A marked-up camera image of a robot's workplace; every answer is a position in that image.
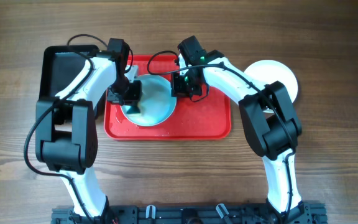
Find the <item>green and yellow sponge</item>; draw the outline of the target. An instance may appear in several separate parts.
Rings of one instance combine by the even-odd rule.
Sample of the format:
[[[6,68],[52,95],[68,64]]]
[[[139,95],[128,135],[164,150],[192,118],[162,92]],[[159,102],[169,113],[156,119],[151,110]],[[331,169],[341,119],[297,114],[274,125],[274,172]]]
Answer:
[[[125,105],[122,107],[122,111],[124,114],[140,114],[140,108],[137,106],[137,104],[135,105]]]

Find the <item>light blue plate top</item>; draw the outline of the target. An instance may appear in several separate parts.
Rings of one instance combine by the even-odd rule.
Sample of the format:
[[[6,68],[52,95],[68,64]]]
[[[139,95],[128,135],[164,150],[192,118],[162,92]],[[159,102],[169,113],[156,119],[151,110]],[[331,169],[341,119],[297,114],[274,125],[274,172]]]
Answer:
[[[137,103],[139,113],[129,113],[133,106],[121,106],[124,116],[138,126],[156,126],[167,120],[175,110],[177,98],[171,94],[170,82],[161,76],[141,75],[142,95]]]

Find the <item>white plate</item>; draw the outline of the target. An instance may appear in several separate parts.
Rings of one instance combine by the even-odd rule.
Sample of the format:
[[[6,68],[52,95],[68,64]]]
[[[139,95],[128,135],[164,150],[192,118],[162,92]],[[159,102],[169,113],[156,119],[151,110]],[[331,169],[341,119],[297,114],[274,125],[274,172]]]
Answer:
[[[298,95],[298,81],[295,74],[285,64],[276,60],[259,60],[249,65],[244,73],[254,80],[272,84],[279,81],[285,85],[291,102],[294,103]]]

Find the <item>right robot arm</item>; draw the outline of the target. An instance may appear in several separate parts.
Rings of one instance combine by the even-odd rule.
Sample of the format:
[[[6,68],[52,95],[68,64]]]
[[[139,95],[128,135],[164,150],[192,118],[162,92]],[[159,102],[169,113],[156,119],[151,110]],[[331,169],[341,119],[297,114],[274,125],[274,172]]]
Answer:
[[[178,73],[186,88],[205,84],[236,102],[250,148],[262,158],[268,182],[267,204],[275,223],[300,216],[302,199],[295,177],[295,153],[301,123],[285,85],[252,79],[221,52],[205,51],[195,36],[178,44]]]

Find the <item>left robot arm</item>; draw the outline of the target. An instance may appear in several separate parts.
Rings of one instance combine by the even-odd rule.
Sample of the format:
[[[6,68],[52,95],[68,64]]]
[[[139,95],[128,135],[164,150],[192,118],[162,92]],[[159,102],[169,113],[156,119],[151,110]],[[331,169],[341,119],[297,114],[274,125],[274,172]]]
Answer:
[[[27,167],[38,175],[62,179],[73,201],[67,222],[117,223],[108,197],[101,190],[93,164],[98,151],[94,108],[104,94],[113,105],[128,105],[133,113],[142,84],[130,74],[133,56],[122,39],[110,39],[106,50],[84,54],[77,46],[67,49],[85,59],[71,83],[53,97],[36,104],[36,121],[24,144]]]

